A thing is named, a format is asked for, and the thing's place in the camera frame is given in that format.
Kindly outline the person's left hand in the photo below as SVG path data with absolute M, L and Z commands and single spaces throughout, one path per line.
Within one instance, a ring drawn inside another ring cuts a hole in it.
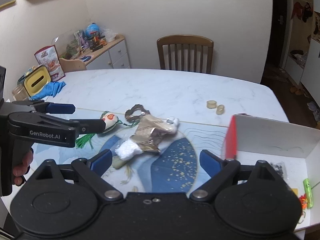
M 29 167 L 33 161 L 34 151 L 31 148 L 28 153 L 26 153 L 22 159 L 22 163 L 15 166 L 12 170 L 14 175 L 14 184 L 16 186 L 21 186 L 23 184 L 23 176 L 28 173 Z

